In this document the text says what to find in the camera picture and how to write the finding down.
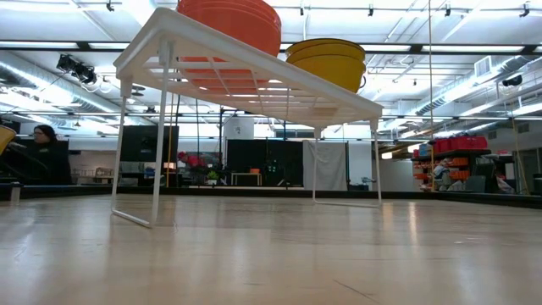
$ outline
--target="ceiling duct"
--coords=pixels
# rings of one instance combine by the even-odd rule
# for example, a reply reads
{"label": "ceiling duct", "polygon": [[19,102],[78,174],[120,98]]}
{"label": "ceiling duct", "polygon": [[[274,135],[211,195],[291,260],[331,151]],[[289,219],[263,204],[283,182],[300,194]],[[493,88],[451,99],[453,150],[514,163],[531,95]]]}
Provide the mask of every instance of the ceiling duct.
{"label": "ceiling duct", "polygon": [[36,89],[36,84],[0,65],[0,86],[17,86]]}
{"label": "ceiling duct", "polygon": [[[40,84],[36,84],[37,82],[51,84],[55,81],[54,86],[63,90],[67,95],[71,95],[72,101],[77,100],[81,104],[81,109],[99,109],[97,112],[120,112],[120,106],[117,104],[90,93],[63,78],[58,78],[57,75],[7,51],[0,51],[0,68],[9,70],[11,74],[17,75],[20,80],[25,79],[25,82],[21,81],[21,83],[26,83],[27,85],[30,83],[33,87],[40,86]],[[147,119],[137,117],[130,119],[133,120],[134,124],[153,125]]]}
{"label": "ceiling duct", "polygon": [[[431,102],[431,97],[426,97],[406,115],[424,115],[431,111],[431,108],[436,109],[477,91],[483,84],[508,79],[522,67],[538,58],[538,56],[515,56],[512,58],[502,55],[488,56],[476,63],[475,70],[438,90],[433,95],[433,102]],[[394,129],[403,123],[405,123],[404,119],[394,119],[387,122],[384,128],[386,130]]]}

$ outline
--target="spotlight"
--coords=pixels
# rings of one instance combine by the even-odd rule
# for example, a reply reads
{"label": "spotlight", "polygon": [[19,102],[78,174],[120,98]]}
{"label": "spotlight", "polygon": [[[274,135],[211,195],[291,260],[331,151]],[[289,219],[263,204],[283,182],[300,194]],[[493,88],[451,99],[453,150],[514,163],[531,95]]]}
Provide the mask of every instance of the spotlight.
{"label": "spotlight", "polygon": [[523,83],[523,77],[521,75],[514,76],[508,80],[503,80],[503,86],[519,86]]}
{"label": "spotlight", "polygon": [[446,4],[446,13],[444,14],[445,17],[450,17],[451,15],[451,5],[449,3]]}
{"label": "spotlight", "polygon": [[527,15],[528,15],[529,13],[531,13],[531,10],[529,9],[528,4],[525,3],[525,4],[523,5],[523,13],[521,13],[521,14],[519,15],[519,17],[520,17],[520,18],[527,17]]}
{"label": "spotlight", "polygon": [[132,96],[134,96],[134,97],[142,97],[144,94],[141,93],[141,92],[145,91],[145,87],[144,86],[133,85],[132,90],[135,90],[134,92],[132,92]]}
{"label": "spotlight", "polygon": [[69,73],[74,70],[78,63],[74,61],[69,55],[60,55],[57,63],[57,69],[64,73]]}
{"label": "spotlight", "polygon": [[82,63],[75,65],[71,75],[77,77],[77,79],[85,85],[92,85],[97,81],[96,73],[94,73],[94,67],[86,67]]}
{"label": "spotlight", "polygon": [[154,109],[154,106],[147,107],[147,110],[145,110],[146,114],[155,114],[156,110]]}

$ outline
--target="white panel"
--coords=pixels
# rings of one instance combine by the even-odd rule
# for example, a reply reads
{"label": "white panel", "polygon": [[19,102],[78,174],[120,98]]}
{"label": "white panel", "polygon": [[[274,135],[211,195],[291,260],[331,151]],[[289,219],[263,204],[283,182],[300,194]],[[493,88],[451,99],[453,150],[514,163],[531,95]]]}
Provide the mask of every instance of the white panel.
{"label": "white panel", "polygon": [[254,118],[231,118],[224,124],[224,138],[228,140],[254,139]]}
{"label": "white panel", "polygon": [[348,142],[348,163],[350,180],[353,185],[361,185],[362,178],[373,178],[372,143],[370,141]]}

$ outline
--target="small table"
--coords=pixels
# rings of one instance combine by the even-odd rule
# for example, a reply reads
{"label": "small table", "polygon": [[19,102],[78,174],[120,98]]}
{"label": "small table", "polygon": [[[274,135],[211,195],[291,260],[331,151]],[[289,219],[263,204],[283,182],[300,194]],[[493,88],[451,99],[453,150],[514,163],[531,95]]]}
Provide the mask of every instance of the small table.
{"label": "small table", "polygon": [[232,186],[237,186],[237,177],[240,175],[255,175],[257,177],[257,185],[262,186],[262,174],[260,173],[231,173]]}

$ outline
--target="exposed ductwork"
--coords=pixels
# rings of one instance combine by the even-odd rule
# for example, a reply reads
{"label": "exposed ductwork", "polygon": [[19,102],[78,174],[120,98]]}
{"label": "exposed ductwork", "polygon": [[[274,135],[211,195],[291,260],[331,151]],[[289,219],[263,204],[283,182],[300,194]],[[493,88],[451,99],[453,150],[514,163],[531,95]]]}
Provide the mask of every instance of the exposed ductwork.
{"label": "exposed ductwork", "polygon": [[[406,115],[424,115],[431,108],[436,109],[477,91],[483,84],[487,84],[490,81],[505,80],[538,58],[538,56],[515,56],[512,58],[509,56],[487,57],[487,64],[485,66],[487,73],[480,74],[477,70],[468,73],[461,79],[437,91],[434,94],[433,102],[431,102],[431,97],[426,97]],[[384,128],[386,130],[394,129],[403,123],[404,120],[394,119],[386,123]]]}
{"label": "exposed ductwork", "polygon": [[[93,109],[96,112],[120,111],[120,106],[111,103],[96,94],[92,94],[80,86],[76,86],[63,78],[58,78],[58,76],[54,75],[53,73],[37,67],[34,64],[31,64],[7,51],[0,51],[0,67],[9,70],[12,75],[17,75],[17,79],[26,85],[33,83],[39,86],[40,84],[37,84],[37,82],[46,84],[55,82],[54,86],[60,89],[58,90],[58,93],[70,98],[72,102],[77,101],[80,103],[81,109]],[[130,119],[133,120],[134,124],[152,125],[152,122],[143,118],[135,117]]]}

